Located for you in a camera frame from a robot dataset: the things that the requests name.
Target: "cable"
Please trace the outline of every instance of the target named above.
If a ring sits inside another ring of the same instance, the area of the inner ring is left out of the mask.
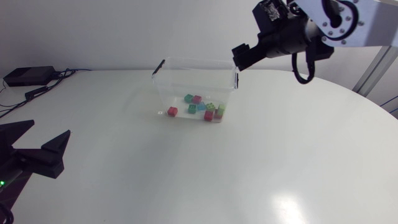
[[[13,106],[15,106],[15,105],[17,105],[17,104],[14,104],[14,105],[0,105],[0,106],[3,106],[3,107],[13,107]]]
[[[394,109],[394,110],[392,110],[390,113],[392,114],[393,112],[395,112],[395,111],[397,111],[398,110],[398,108],[397,109]]]
[[[315,62],[307,62],[308,72],[310,73],[307,79],[301,77],[299,70],[297,69],[297,53],[292,54],[292,67],[294,76],[301,84],[308,84],[315,76]]]
[[[391,99],[391,100],[389,100],[389,101],[387,101],[387,102],[383,103],[383,104],[382,104],[382,105],[380,105],[380,106],[384,106],[384,105],[386,105],[386,104],[390,103],[391,101],[393,101],[393,100],[394,100],[394,99],[396,99],[396,98],[398,98],[398,96],[396,96],[396,97],[394,97],[393,99]]]
[[[4,224],[13,224],[14,223],[14,215],[11,210],[9,210],[5,205],[0,203],[0,211],[3,212],[6,217],[6,222]]]
[[[3,85],[4,88],[0,90],[0,93],[1,93],[3,90],[7,89],[6,86],[5,86],[5,84],[4,84],[4,80],[2,80],[2,85]]]
[[[62,82],[62,80],[71,77],[73,74],[75,74],[75,73],[76,73],[77,71],[79,71],[79,70],[91,71],[90,69],[85,69],[85,68],[79,68],[79,69],[69,69],[69,68],[67,68],[65,71],[62,71],[62,72],[55,72],[54,74],[57,74],[57,75],[58,75],[58,78],[57,78],[57,81],[56,81],[52,86],[48,86],[48,89],[47,89],[46,91],[43,91],[42,93],[39,93],[38,95],[33,96],[33,97],[30,98],[29,100],[24,100],[24,101],[22,101],[22,102],[20,102],[20,103],[11,105],[11,106],[14,106],[13,108],[0,111],[0,112],[7,111],[7,112],[5,112],[4,114],[0,115],[0,118],[2,118],[2,117],[4,117],[5,115],[11,113],[11,112],[14,111],[15,109],[18,109],[18,108],[20,108],[20,107],[26,105],[28,102],[30,102],[30,101],[36,99],[37,97],[39,97],[39,96],[41,96],[41,95],[44,95],[44,94],[48,93],[48,92],[49,92],[50,90],[52,90],[54,87],[56,87],[57,85],[59,85],[59,84]]]

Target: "cube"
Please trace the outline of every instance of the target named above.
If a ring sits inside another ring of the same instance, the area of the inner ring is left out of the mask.
[[[198,111],[202,111],[202,110],[205,110],[205,109],[206,109],[205,103],[204,102],[200,102],[198,104]]]
[[[197,106],[196,105],[189,105],[188,113],[194,114],[196,112],[197,112]]]
[[[225,111],[225,105],[218,105],[218,109],[217,109],[217,113],[220,116],[224,115],[224,111]]]
[[[213,112],[212,111],[206,111],[205,112],[205,120],[211,121],[213,119]]]
[[[216,109],[213,103],[206,104],[206,110],[213,112]]]
[[[177,115],[178,109],[174,108],[174,107],[170,107],[169,110],[167,111],[167,114],[169,116],[175,117],[175,115]]]
[[[194,96],[192,99],[192,103],[199,104],[201,102],[201,96]]]
[[[216,109],[215,113],[214,113],[214,119],[221,119],[221,118],[223,118],[223,115],[219,115],[218,114],[218,109]]]
[[[193,96],[191,94],[188,94],[187,96],[184,97],[185,102],[187,103],[192,103]]]

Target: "metal frame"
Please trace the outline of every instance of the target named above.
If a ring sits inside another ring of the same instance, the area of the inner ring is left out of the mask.
[[[397,57],[397,47],[382,47],[363,76],[359,79],[359,82],[353,88],[353,91],[366,97]]]

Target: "yellow-green cube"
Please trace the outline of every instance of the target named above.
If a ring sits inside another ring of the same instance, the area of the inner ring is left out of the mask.
[[[214,106],[213,103],[208,103],[206,104],[206,110],[213,112],[214,110],[216,110],[216,107]]]
[[[217,115],[223,116],[225,111],[225,105],[218,105]]]

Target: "transparent container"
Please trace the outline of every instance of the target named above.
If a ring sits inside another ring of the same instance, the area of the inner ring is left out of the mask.
[[[152,79],[165,114],[216,123],[228,114],[229,97],[238,89],[237,68],[231,62],[214,60],[169,57],[156,68]],[[177,114],[170,107],[177,108]]]

